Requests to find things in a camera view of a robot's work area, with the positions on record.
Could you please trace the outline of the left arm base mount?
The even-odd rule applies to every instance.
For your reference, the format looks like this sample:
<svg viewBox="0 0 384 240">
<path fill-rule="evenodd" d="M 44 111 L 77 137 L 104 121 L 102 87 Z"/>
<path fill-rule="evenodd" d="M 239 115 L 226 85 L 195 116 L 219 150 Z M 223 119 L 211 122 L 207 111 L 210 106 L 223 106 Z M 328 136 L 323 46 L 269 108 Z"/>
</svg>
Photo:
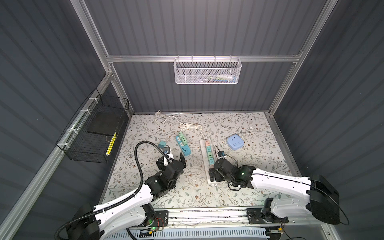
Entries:
<svg viewBox="0 0 384 240">
<path fill-rule="evenodd" d="M 147 217 L 143 223 L 133 225 L 133 228 L 166 227 L 168 225 L 169 211 L 155 210 L 154 215 Z"/>
</svg>

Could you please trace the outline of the round light blue socket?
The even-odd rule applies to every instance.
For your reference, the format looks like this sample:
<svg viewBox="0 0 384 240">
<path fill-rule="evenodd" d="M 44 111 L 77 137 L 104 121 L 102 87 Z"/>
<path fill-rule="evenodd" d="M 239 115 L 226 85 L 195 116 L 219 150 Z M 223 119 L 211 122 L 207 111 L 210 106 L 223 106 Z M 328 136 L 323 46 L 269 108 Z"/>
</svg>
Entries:
<svg viewBox="0 0 384 240">
<path fill-rule="evenodd" d="M 239 135 L 232 135 L 227 138 L 227 144 L 231 150 L 236 151 L 242 148 L 245 142 Z"/>
</svg>

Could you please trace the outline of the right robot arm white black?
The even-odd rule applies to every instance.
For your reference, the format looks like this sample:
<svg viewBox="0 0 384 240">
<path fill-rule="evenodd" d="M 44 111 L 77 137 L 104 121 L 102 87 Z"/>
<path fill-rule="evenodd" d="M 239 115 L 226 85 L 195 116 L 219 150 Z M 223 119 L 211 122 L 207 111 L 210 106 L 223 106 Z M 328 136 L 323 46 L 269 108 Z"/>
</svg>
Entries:
<svg viewBox="0 0 384 240">
<path fill-rule="evenodd" d="M 314 217 L 330 225 L 340 224 L 340 195 L 323 177 L 284 176 L 252 166 L 230 163 L 224 157 L 209 168 L 209 182 L 226 182 L 232 191 L 244 188 L 266 189 L 290 196 L 290 199 L 267 198 L 256 216 L 266 223 L 286 224 L 293 217 Z"/>
</svg>

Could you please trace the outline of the teal blue power strip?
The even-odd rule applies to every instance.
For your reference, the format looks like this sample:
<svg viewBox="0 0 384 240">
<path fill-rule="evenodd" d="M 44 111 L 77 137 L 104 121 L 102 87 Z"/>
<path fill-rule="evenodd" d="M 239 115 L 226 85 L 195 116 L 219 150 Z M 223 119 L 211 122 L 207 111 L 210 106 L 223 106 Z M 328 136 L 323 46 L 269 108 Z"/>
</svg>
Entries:
<svg viewBox="0 0 384 240">
<path fill-rule="evenodd" d="M 183 145 L 179 136 L 176 137 L 176 141 L 177 141 L 179 147 L 181 148 L 182 154 L 184 156 L 189 156 L 191 154 L 191 149 L 190 149 L 189 145 L 188 144 Z"/>
</svg>

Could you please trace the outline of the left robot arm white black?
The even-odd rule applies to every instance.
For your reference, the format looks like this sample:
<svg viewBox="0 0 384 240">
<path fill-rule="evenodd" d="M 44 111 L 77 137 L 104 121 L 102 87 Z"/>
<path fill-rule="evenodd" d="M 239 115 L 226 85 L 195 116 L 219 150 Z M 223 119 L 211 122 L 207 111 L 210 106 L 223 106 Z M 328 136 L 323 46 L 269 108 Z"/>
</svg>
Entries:
<svg viewBox="0 0 384 240">
<path fill-rule="evenodd" d="M 73 219 L 101 211 L 66 227 L 70 240 L 104 240 L 130 227 L 146 227 L 152 224 L 156 212 L 151 202 L 168 194 L 176 187 L 177 179 L 187 166 L 185 156 L 171 161 L 164 171 L 149 177 L 136 194 L 132 191 L 106 204 L 91 207 L 84 205 Z"/>
</svg>

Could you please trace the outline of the long white power strip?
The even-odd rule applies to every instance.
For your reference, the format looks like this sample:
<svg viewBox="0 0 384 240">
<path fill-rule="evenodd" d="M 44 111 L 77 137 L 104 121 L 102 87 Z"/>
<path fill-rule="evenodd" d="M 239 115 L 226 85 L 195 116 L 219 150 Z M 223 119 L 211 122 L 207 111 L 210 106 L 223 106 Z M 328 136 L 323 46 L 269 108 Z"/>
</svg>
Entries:
<svg viewBox="0 0 384 240">
<path fill-rule="evenodd" d="M 218 183 L 215 180 L 215 171 L 216 170 L 214 169 L 214 164 L 210 165 L 210 163 L 209 163 L 208 151 L 206 150 L 206 147 L 207 147 L 206 141 L 209 141 L 211 144 L 210 147 L 212 149 L 212 151 L 211 151 L 211 153 L 213 155 L 212 158 L 214 159 L 215 162 L 216 162 L 217 158 L 215 156 L 214 146 L 213 146 L 211 140 L 200 140 L 200 148 L 202 151 L 202 157 L 203 157 L 203 163 L 204 163 L 204 167 L 205 167 L 205 174 L 207 177 L 207 182 L 208 182 L 208 185 L 215 187 L 218 185 Z"/>
</svg>

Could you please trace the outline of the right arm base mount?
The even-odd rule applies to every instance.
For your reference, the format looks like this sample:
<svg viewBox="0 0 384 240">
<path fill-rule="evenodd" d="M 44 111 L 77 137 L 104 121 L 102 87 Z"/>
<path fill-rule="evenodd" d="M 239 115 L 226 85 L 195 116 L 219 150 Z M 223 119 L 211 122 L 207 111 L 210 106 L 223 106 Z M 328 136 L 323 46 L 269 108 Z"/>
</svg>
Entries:
<svg viewBox="0 0 384 240">
<path fill-rule="evenodd" d="M 289 222 L 288 217 L 279 218 L 272 213 L 273 198 L 265 200 L 262 208 L 247 208 L 247 217 L 250 224 L 286 224 Z"/>
</svg>

